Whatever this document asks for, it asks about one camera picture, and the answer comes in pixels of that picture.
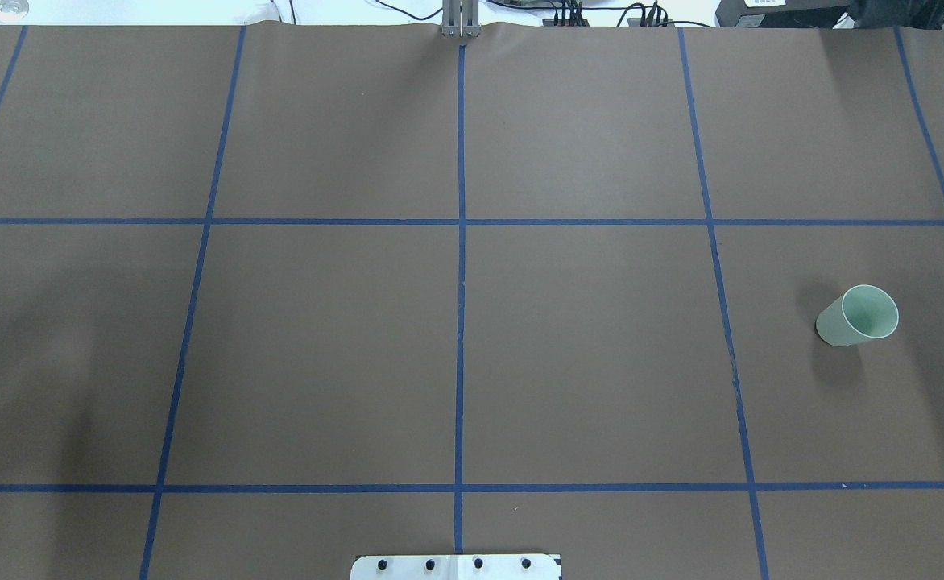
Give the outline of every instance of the light green cup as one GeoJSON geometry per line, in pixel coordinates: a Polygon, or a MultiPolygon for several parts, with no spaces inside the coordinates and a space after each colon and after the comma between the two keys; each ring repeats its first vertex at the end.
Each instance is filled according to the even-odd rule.
{"type": "Polygon", "coordinates": [[[884,290],[868,284],[849,288],[815,319],[819,337],[833,346],[886,338],[895,328],[898,328],[898,305],[884,290]]]}

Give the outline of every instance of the white bracket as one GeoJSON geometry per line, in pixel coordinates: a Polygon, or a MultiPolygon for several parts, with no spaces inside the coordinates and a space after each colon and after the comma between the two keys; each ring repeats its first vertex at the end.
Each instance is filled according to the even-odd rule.
{"type": "Polygon", "coordinates": [[[360,557],[350,580],[561,580],[561,557],[550,554],[465,554],[360,557]]]}
{"type": "Polygon", "coordinates": [[[443,36],[479,36],[479,0],[443,0],[443,36]]]}

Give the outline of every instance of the horizontal blue line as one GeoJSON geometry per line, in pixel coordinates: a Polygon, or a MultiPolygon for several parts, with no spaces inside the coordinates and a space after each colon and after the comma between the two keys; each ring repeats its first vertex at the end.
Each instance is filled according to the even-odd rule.
{"type": "MultiPolygon", "coordinates": [[[[458,219],[364,219],[364,217],[212,217],[212,225],[456,226],[458,219]]],[[[0,225],[203,225],[204,217],[0,217],[0,225]]],[[[944,226],[944,220],[720,219],[718,226],[944,226]]],[[[705,226],[705,219],[468,219],[469,226],[705,226]]]]}
{"type": "MultiPolygon", "coordinates": [[[[756,491],[877,491],[944,489],[944,481],[756,482],[756,491]]],[[[396,484],[212,484],[165,485],[164,493],[604,493],[750,491],[747,483],[396,483],[396,484]]],[[[155,485],[0,483],[0,493],[152,493],[155,485]]]]}
{"type": "Polygon", "coordinates": [[[457,226],[453,219],[362,219],[356,217],[215,217],[217,225],[309,225],[309,226],[457,226]]]}

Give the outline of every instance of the white metal plate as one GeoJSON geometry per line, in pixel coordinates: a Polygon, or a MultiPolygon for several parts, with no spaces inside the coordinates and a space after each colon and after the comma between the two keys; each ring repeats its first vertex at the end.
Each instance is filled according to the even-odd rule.
{"type": "Polygon", "coordinates": [[[360,557],[350,567],[350,580],[401,579],[561,580],[561,557],[549,554],[360,557]]]}

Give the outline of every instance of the plastic cup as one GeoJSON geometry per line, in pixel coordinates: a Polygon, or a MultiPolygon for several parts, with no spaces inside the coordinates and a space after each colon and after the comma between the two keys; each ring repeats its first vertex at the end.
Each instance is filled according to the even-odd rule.
{"type": "Polygon", "coordinates": [[[815,319],[819,337],[833,346],[886,338],[895,328],[898,328],[898,305],[884,290],[868,284],[849,288],[815,319]]]}

